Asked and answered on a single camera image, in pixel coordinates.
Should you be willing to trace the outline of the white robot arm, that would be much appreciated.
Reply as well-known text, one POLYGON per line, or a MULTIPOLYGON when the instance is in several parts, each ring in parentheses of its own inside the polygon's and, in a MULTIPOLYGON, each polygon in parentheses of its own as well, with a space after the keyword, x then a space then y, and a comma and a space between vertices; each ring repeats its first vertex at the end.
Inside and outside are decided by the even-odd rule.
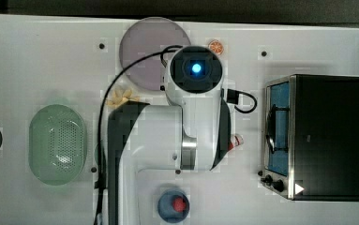
POLYGON ((141 225, 139 172, 211 171, 221 161, 231 137, 222 84, 218 57, 205 47, 186 46, 167 62, 166 105, 128 101, 110 113, 109 225, 141 225))

